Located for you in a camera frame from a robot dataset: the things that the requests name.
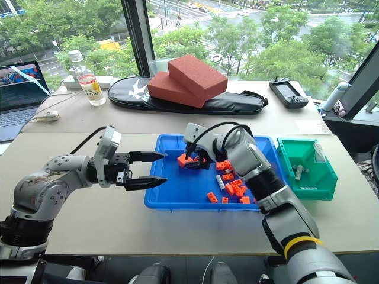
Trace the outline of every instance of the black case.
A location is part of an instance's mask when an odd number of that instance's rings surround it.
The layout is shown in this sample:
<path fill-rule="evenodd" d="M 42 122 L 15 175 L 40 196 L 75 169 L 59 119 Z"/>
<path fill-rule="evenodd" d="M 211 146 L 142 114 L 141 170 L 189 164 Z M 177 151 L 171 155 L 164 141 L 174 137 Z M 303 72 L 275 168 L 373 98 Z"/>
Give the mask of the black case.
<path fill-rule="evenodd" d="M 123 108 L 142 111 L 165 111 L 182 114 L 226 114 L 249 115 L 259 113 L 268 101 L 263 96 L 250 91 L 241 94 L 224 92 L 205 102 L 203 108 L 176 104 L 163 99 L 152 98 L 147 89 L 151 78 L 130 77 L 119 80 L 108 90 L 112 103 Z"/>

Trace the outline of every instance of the laptop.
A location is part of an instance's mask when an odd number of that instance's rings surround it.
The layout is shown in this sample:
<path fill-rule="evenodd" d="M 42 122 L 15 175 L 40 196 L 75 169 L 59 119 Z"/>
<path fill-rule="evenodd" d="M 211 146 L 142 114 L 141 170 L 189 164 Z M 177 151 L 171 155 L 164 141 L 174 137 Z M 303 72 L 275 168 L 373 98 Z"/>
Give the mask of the laptop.
<path fill-rule="evenodd" d="M 36 61 L 0 67 L 0 142 L 13 140 L 49 95 Z"/>

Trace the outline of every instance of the tabletop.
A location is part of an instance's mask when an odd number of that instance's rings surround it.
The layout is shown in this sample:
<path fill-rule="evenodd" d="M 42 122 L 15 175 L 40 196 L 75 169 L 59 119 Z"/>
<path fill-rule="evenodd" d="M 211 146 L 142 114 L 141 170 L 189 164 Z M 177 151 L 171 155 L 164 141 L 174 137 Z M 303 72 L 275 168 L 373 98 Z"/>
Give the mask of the tabletop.
<path fill-rule="evenodd" d="M 0 157 L 0 214 L 9 214 L 14 186 L 54 156 L 70 152 L 88 133 L 21 133 Z M 77 154 L 92 156 L 96 139 Z M 335 135 L 317 138 L 337 176 L 332 201 L 303 201 L 330 250 L 379 250 L 379 202 Z M 123 134 L 119 152 L 152 150 L 156 134 Z M 150 163 L 133 163 L 134 177 Z M 262 229 L 263 215 L 250 211 L 157 211 L 143 204 L 145 191 L 111 186 L 74 191 L 56 218 L 47 253 L 89 255 L 189 255 L 274 253 Z"/>
<path fill-rule="evenodd" d="M 298 82 L 291 82 L 305 95 Z M 58 91 L 55 94 L 74 93 L 79 89 Z M 61 118 L 54 122 L 29 123 L 23 132 L 74 132 L 85 133 L 103 125 L 115 125 L 122 133 L 182 133 L 189 122 L 210 127 L 220 121 L 235 121 L 247 124 L 254 134 L 331 134 L 314 107 L 311 97 L 301 109 L 286 109 L 269 88 L 268 81 L 230 81 L 227 91 L 241 93 L 256 92 L 268 99 L 268 105 L 254 115 L 198 115 L 169 112 L 137 111 L 122 108 L 110 102 L 98 107 L 91 106 L 83 93 L 58 104 L 49 110 L 60 112 Z M 45 109 L 68 97 L 53 96 L 40 107 Z"/>

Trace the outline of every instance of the car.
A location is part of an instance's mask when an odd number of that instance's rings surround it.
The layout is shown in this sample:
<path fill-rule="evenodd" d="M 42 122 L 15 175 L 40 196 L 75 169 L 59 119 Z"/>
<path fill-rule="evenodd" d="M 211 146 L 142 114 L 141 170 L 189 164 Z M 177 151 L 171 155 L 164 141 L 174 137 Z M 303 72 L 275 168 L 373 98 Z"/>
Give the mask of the car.
<path fill-rule="evenodd" d="M 246 12 L 246 11 L 239 11 L 238 14 L 239 14 L 240 16 L 248 16 L 248 15 L 249 15 L 249 13 Z"/>
<path fill-rule="evenodd" d="M 208 13 L 208 12 L 209 12 L 209 10 L 207 9 L 207 7 L 204 7 L 204 6 L 201 6 L 201 7 L 199 8 L 199 11 L 200 11 L 200 12 L 203 12 L 203 13 Z"/>
<path fill-rule="evenodd" d="M 219 62 L 219 61 L 223 60 L 223 56 L 221 54 L 217 54 L 217 53 L 213 53 L 213 54 L 209 55 L 208 58 L 212 62 Z"/>

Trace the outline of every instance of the water bottle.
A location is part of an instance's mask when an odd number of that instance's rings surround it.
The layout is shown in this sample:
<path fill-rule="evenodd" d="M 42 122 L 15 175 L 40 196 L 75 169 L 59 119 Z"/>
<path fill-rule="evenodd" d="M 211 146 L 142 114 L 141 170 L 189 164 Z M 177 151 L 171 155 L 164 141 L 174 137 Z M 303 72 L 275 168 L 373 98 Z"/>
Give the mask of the water bottle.
<path fill-rule="evenodd" d="M 75 69 L 75 76 L 78 78 L 79 84 L 85 92 L 89 103 L 95 107 L 104 105 L 105 96 L 101 92 L 99 83 L 95 75 L 85 66 L 83 56 L 79 50 L 69 51 L 69 57 Z"/>

